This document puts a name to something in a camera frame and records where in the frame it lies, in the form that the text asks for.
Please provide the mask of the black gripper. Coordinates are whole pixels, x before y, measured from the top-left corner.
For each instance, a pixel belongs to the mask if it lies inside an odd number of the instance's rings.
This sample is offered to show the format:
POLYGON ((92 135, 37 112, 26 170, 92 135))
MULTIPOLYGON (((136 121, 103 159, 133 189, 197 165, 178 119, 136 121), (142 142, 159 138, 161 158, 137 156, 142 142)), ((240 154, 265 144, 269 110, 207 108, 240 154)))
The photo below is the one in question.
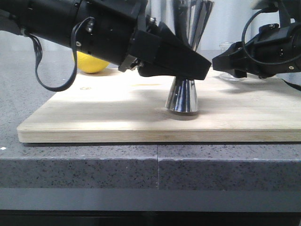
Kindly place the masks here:
POLYGON ((142 77, 169 75, 205 79, 210 61, 187 47, 163 22, 145 14, 146 0, 75 0, 70 45, 77 52, 118 65, 138 67, 142 77))
POLYGON ((284 63, 301 54, 301 24, 292 23, 287 27, 279 24, 261 26, 255 39, 255 59, 268 65, 252 63, 242 49, 241 42, 235 42, 220 55, 212 59, 213 69, 232 75, 234 78, 246 78, 247 74, 271 77, 280 73, 299 73, 301 59, 284 63))

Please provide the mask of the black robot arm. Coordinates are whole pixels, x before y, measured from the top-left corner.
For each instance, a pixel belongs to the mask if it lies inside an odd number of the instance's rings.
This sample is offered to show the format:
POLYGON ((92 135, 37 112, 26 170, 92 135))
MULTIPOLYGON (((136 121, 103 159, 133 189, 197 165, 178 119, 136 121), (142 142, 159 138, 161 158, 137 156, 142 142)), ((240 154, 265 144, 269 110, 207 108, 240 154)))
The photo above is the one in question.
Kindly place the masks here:
POLYGON ((203 80, 211 63, 180 41, 165 23, 145 14, 145 0, 3 0, 0 28, 70 47, 71 32, 82 23, 78 51, 143 77, 179 76, 203 80))

